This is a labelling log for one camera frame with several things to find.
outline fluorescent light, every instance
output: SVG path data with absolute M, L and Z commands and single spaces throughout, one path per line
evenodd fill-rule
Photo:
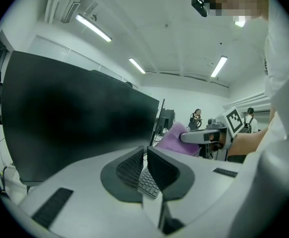
M 237 26 L 243 27 L 244 24 L 245 24 L 245 21 L 236 21 L 235 24 L 236 24 Z
M 140 72 L 142 72 L 143 74 L 145 74 L 145 71 L 140 67 L 140 65 L 138 65 L 138 64 L 136 63 L 136 61 L 135 61 L 133 58 L 130 58 L 129 61 L 130 61 L 131 63 L 133 63 L 134 66 L 137 67 L 137 68 L 140 70 Z
M 100 35 L 102 38 L 104 38 L 107 42 L 110 42 L 112 38 L 110 38 L 107 34 L 105 34 L 98 26 L 94 25 L 90 20 L 88 20 L 86 17 L 84 17 L 81 14 L 78 14 L 76 16 L 76 19 L 83 23 L 85 26 L 93 30 L 96 34 Z
M 222 56 L 220 58 L 219 63 L 217 64 L 215 70 L 213 71 L 213 74 L 211 75 L 211 77 L 216 77 L 218 72 L 222 69 L 222 67 L 224 66 L 224 64 L 226 63 L 226 61 L 228 60 L 228 57 Z

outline purple cloth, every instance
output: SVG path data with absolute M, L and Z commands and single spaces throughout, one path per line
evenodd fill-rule
M 187 132 L 188 130 L 183 124 L 176 122 L 156 146 L 174 152 L 194 156 L 199 152 L 199 145 L 183 143 L 179 138 L 182 133 Z

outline woman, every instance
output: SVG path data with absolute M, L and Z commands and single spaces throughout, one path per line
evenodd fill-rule
M 200 109 L 196 109 L 194 113 L 191 114 L 189 119 L 190 130 L 198 130 L 199 127 L 202 125 L 201 115 L 202 111 Z

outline ceiling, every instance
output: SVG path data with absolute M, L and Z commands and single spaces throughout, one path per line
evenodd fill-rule
M 246 70 L 263 66 L 268 33 L 264 20 L 251 20 L 240 28 L 232 17 L 203 18 L 190 1 L 81 0 L 80 10 L 89 7 L 87 13 L 97 15 L 95 23 L 146 72 L 229 86 Z M 229 59 L 218 78 L 211 78 L 221 56 Z

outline black keyboard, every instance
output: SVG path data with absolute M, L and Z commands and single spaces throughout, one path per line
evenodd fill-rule
M 152 198 L 157 198 L 160 192 L 148 168 L 145 168 L 141 173 L 138 188 L 140 191 L 144 192 L 145 194 L 147 194 Z

